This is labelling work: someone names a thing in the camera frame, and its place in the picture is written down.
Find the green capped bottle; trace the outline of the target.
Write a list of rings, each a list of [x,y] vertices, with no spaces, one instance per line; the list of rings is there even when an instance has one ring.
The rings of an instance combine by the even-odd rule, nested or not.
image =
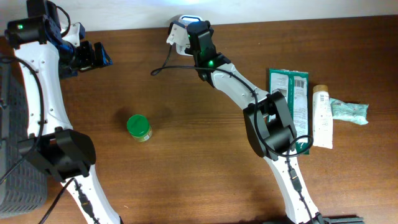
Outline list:
[[[128,119],[127,130],[139,142],[147,141],[152,136],[152,127],[148,119],[141,114],[135,114]]]

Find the green wipes packet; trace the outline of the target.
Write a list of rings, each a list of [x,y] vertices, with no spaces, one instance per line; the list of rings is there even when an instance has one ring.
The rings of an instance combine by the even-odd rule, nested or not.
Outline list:
[[[279,91],[283,94],[298,137],[309,135],[308,78],[308,72],[269,69],[270,92]]]

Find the white tube with cork cap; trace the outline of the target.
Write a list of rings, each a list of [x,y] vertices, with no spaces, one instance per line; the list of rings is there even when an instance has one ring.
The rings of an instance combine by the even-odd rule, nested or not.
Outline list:
[[[326,85],[315,85],[312,99],[313,145],[332,149],[333,115],[328,87]]]

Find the teal wipes packet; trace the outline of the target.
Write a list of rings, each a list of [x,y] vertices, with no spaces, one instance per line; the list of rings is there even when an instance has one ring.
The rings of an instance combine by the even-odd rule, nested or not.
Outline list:
[[[369,105],[345,103],[334,98],[330,99],[333,119],[352,122],[358,125],[368,124],[367,112]]]

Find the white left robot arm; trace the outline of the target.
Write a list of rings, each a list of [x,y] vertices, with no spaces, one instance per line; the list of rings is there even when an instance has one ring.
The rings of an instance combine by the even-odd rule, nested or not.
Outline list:
[[[20,153],[69,191],[88,223],[122,223],[98,180],[93,141],[74,130],[60,87],[63,78],[112,65],[103,44],[85,40],[80,23],[64,29],[45,15],[8,22],[5,36],[27,94],[28,138]]]

